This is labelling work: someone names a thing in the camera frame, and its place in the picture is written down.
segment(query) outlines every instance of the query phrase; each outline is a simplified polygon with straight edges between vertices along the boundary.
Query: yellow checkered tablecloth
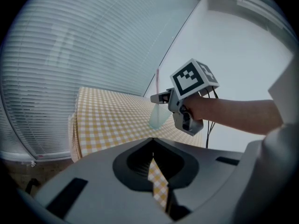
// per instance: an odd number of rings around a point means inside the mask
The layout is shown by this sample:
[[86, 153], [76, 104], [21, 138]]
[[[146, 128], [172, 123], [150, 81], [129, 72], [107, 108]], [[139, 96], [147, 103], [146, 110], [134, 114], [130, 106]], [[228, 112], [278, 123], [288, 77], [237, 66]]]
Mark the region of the yellow checkered tablecloth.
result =
[[[148, 124], [154, 108], [148, 98], [82, 87], [76, 111], [69, 118], [70, 150], [76, 161], [88, 154], [148, 137], [165, 138], [202, 147], [201, 133], [194, 137], [178, 130], [170, 116], [157, 130]], [[167, 181], [153, 161], [149, 180], [154, 183], [154, 198], [163, 208], [167, 201]]]

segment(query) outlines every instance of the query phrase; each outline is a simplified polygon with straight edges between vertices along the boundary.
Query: forearm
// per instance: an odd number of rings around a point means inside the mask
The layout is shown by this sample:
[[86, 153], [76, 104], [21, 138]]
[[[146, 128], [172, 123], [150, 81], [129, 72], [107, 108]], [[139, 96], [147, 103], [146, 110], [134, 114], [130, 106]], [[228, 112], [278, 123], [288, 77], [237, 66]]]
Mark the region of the forearm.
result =
[[205, 119], [249, 133], [266, 134], [282, 125], [272, 100], [231, 101], [198, 97], [191, 111], [195, 119]]

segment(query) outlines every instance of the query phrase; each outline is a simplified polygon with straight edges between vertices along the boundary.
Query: wooden floor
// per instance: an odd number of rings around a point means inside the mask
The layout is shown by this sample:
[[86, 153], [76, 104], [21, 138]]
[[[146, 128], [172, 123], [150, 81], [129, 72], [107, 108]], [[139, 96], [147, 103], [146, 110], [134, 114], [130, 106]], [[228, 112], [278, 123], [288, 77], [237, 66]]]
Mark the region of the wooden floor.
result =
[[38, 189], [48, 180], [73, 164], [73, 161], [71, 159], [50, 162], [37, 162], [34, 167], [31, 167], [30, 162], [13, 162], [7, 160], [2, 160], [2, 162], [7, 167], [7, 171], [12, 179], [22, 190], [25, 190], [31, 178], [36, 178], [39, 181], [39, 187], [32, 187], [30, 193], [32, 196], [34, 196]]

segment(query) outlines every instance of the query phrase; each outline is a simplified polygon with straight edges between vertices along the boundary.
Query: clear plastic cup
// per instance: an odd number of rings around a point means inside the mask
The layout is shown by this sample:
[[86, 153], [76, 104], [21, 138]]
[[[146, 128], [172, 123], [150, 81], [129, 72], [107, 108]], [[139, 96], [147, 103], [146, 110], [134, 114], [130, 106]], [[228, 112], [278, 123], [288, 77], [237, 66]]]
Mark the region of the clear plastic cup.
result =
[[171, 114], [172, 112], [170, 112], [167, 107], [155, 104], [149, 118], [149, 126], [153, 129], [161, 128], [161, 126], [166, 122]]

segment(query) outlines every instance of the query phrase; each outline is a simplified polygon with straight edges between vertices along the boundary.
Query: white wall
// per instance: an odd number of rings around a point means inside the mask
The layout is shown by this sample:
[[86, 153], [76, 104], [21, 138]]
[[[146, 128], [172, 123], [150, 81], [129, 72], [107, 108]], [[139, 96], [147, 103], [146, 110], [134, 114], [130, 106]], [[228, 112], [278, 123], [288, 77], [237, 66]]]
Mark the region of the white wall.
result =
[[[220, 98], [271, 99], [268, 89], [292, 58], [292, 53], [269, 32], [237, 16], [194, 10], [160, 66], [159, 91], [173, 87], [170, 74], [190, 58], [209, 66], [217, 78]], [[156, 78], [145, 96], [156, 93]], [[203, 129], [206, 140], [207, 122]], [[263, 136], [216, 124], [209, 148], [243, 152], [250, 141]]]

